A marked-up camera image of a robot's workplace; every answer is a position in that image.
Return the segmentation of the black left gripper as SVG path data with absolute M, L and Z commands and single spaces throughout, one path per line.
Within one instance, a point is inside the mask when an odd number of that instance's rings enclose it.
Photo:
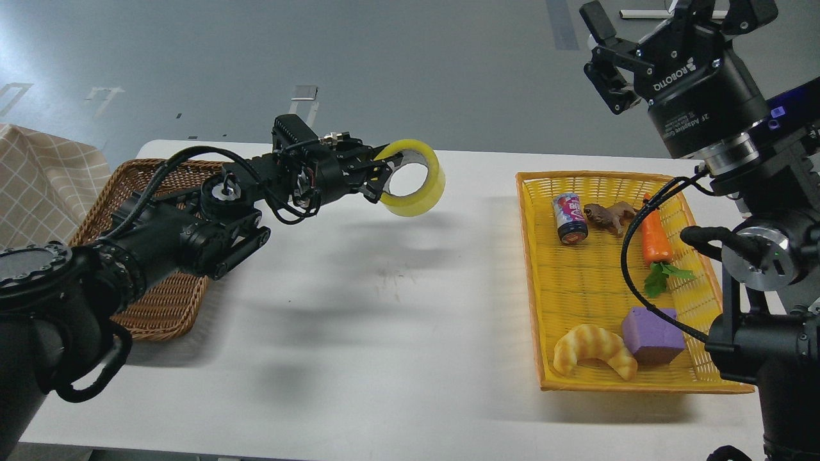
M 390 154 L 387 144 L 373 147 L 354 138 L 297 142 L 291 147 L 295 161 L 292 202 L 301 208 L 319 208 L 358 193 L 375 204 L 395 172 L 392 166 L 377 164 L 386 161 L 399 166 L 404 157 L 399 152 Z

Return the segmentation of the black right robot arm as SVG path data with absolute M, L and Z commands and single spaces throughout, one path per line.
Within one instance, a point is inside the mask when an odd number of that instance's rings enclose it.
M 773 22 L 773 1 L 679 1 L 641 41 L 619 38 L 600 2 L 580 15 L 595 46 L 584 67 L 607 107 L 639 101 L 670 156 L 701 161 L 637 217 L 710 176 L 711 193 L 749 216 L 734 229 L 686 227 L 680 239 L 721 263 L 723 312 L 705 345 L 721 378 L 755 385 L 768 460 L 818 459 L 818 80 L 761 96 L 733 39 Z

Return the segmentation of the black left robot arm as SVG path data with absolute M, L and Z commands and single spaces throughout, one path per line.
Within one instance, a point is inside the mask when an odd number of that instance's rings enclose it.
M 348 138 L 277 141 L 251 159 L 194 146 L 162 161 L 93 242 L 3 249 L 2 458 L 50 392 L 88 401 L 125 365 L 133 338 L 114 315 L 170 275 L 217 280 L 266 244 L 257 202 L 295 225 L 345 195 L 377 202 L 407 160 L 397 143 Z

